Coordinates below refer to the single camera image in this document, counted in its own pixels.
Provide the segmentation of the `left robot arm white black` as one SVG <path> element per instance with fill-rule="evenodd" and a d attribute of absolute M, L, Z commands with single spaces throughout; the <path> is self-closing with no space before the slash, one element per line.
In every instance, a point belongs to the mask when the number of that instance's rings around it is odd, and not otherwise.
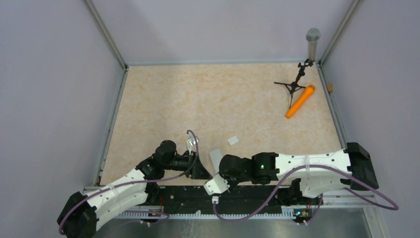
<path fill-rule="evenodd" d="M 187 139 L 187 150 L 177 152 L 175 142 L 164 140 L 155 152 L 141 161 L 126 175 L 108 185 L 83 194 L 75 192 L 67 200 L 57 223 L 58 232 L 67 238 L 91 238 L 108 221 L 129 208 L 158 201 L 157 183 L 166 181 L 166 170 L 180 171 L 177 179 L 186 176 L 191 179 L 208 179 L 209 173 L 200 162 L 199 139 Z"/>

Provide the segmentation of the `white remote control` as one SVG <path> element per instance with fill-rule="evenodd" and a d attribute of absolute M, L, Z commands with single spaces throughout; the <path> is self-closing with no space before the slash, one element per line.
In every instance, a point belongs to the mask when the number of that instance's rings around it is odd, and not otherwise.
<path fill-rule="evenodd" d="M 219 173 L 219 165 L 220 165 L 220 162 L 223 158 L 223 154 L 222 154 L 221 150 L 215 149 L 215 150 L 210 151 L 209 152 L 209 157 L 210 157 L 210 161 L 211 161 L 211 164 L 214 168 L 215 173 L 216 174 Z"/>

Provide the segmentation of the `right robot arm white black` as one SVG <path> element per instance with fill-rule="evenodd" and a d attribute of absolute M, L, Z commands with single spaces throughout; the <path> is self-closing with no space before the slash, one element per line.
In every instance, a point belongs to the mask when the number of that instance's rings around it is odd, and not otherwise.
<path fill-rule="evenodd" d="M 265 185 L 298 179 L 298 186 L 290 191 L 296 204 L 342 188 L 358 191 L 379 188 L 370 153 L 356 142 L 349 142 L 346 148 L 336 152 L 316 155 L 261 152 L 250 159 L 224 155 L 216 178 L 226 184 L 221 192 L 241 182 Z"/>

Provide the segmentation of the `white battery cover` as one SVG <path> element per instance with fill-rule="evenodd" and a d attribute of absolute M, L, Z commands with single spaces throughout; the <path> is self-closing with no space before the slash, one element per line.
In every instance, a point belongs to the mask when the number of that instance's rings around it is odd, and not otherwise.
<path fill-rule="evenodd" d="M 239 138 L 237 136 L 232 136 L 228 138 L 227 141 L 230 145 L 234 145 L 239 142 Z"/>

